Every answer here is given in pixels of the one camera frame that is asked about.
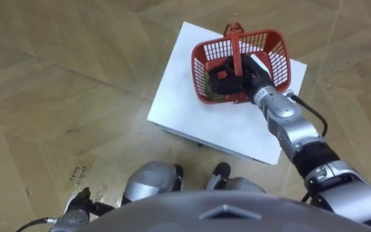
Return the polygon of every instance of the dark wire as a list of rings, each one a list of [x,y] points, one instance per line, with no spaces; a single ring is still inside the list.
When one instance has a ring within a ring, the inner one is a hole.
[[[47,221],[48,221],[48,217],[46,218],[40,218],[40,219],[37,219],[37,220],[33,220],[27,224],[25,224],[23,227],[19,228],[16,232],[21,232],[23,231],[24,229],[30,227],[30,226],[34,226],[34,225],[38,225],[38,224],[45,224]]]
[[[327,124],[326,119],[323,116],[321,116],[321,114],[319,112],[317,112],[315,109],[311,108],[306,102],[304,102],[302,99],[300,99],[297,95],[290,94],[289,97],[293,101],[295,101],[296,103],[301,105],[302,107],[306,108],[306,110],[313,113],[318,119],[320,119],[320,121],[323,123],[323,131],[321,132],[321,136],[324,137],[327,133],[327,130],[328,130],[328,124]],[[301,199],[301,201],[306,203],[309,198],[310,198],[310,193],[306,193],[304,195],[304,197]]]

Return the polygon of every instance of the green object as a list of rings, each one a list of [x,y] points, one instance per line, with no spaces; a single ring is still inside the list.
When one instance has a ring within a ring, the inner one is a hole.
[[[204,72],[203,77],[205,82],[205,94],[207,94],[207,97],[213,101],[222,100],[224,98],[224,95],[220,95],[211,91],[211,88],[209,86],[209,74],[207,72]]]

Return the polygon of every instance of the wooden floor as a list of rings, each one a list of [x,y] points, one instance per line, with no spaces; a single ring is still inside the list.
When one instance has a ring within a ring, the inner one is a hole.
[[[118,206],[128,175],[151,160],[183,165],[187,189],[227,161],[233,176],[302,197],[284,155],[248,162],[146,120],[183,21],[282,31],[309,65],[301,96],[371,183],[371,0],[0,0],[0,231],[60,216],[84,186]]]

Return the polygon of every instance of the red plastic basket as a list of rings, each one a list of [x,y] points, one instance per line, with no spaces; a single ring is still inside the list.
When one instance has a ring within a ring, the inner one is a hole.
[[[242,103],[249,99],[244,93],[225,95],[221,100],[210,99],[205,92],[204,73],[233,56],[236,75],[242,74],[240,54],[255,54],[269,69],[271,79],[277,90],[284,92],[290,85],[289,53],[282,34],[273,29],[244,32],[239,23],[228,24],[224,38],[198,44],[191,57],[194,87],[198,98],[207,104],[222,102]]]

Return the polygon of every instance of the white platform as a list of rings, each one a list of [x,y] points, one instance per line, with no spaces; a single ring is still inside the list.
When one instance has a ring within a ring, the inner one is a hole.
[[[231,155],[277,164],[281,148],[256,106],[231,102],[208,105],[196,95],[191,52],[198,43],[221,37],[183,23],[147,119],[164,130]],[[293,60],[290,65],[289,89],[298,93],[307,65]]]

